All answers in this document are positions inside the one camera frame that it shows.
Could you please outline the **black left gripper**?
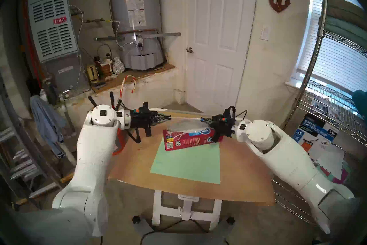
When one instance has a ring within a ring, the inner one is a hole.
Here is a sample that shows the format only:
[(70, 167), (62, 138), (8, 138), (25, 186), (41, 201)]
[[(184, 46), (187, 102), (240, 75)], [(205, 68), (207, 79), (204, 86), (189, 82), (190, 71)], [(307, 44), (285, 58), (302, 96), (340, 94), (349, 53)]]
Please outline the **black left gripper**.
[(171, 120), (171, 115), (158, 114), (148, 108), (130, 110), (130, 128), (150, 128), (153, 125)]

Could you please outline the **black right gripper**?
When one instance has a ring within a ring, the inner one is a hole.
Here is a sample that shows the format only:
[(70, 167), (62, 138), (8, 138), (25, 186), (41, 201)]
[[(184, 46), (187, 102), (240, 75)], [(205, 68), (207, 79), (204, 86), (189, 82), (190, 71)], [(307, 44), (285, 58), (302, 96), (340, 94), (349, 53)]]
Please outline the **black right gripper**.
[(211, 118), (201, 117), (200, 121), (214, 130), (212, 137), (214, 143), (218, 142), (221, 136), (231, 137), (232, 127), (235, 125), (235, 118), (231, 115), (216, 115)]

